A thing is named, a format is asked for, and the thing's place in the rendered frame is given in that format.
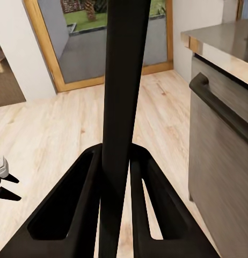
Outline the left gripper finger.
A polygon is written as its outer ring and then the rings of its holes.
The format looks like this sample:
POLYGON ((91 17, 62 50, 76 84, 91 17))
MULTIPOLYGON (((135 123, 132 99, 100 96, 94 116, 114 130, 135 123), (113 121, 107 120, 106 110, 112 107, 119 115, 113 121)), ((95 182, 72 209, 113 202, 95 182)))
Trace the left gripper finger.
POLYGON ((2 178, 2 180, 6 180, 13 183, 19 183, 19 180, 11 174, 9 174, 6 178, 2 178))
POLYGON ((9 190, 6 190, 4 187, 0 187, 0 198, 1 199, 9 199, 9 200, 15 200, 15 201, 20 201, 21 197, 18 196, 17 194, 12 193, 9 190))

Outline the poster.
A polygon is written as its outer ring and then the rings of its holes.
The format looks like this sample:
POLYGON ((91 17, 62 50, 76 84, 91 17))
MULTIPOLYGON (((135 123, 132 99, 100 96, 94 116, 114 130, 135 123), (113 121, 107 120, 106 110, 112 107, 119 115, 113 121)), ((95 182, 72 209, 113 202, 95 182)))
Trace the poster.
POLYGON ((116 258, 151 0, 108 0, 98 258, 116 258))

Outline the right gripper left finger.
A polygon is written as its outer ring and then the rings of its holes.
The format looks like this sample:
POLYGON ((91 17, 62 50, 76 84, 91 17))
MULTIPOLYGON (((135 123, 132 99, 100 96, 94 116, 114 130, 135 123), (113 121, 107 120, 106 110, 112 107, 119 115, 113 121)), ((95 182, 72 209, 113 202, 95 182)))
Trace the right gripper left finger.
POLYGON ((0 251, 0 258, 94 258, 103 143, 84 150, 0 251))

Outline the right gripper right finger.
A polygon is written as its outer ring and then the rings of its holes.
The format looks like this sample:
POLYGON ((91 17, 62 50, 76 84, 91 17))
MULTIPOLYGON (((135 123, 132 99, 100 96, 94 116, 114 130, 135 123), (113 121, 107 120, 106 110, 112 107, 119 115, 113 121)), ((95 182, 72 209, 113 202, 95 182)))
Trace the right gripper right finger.
POLYGON ((146 148, 132 144, 129 167, 134 258, 221 258, 146 148), (163 240, 151 237, 142 179, 163 240))

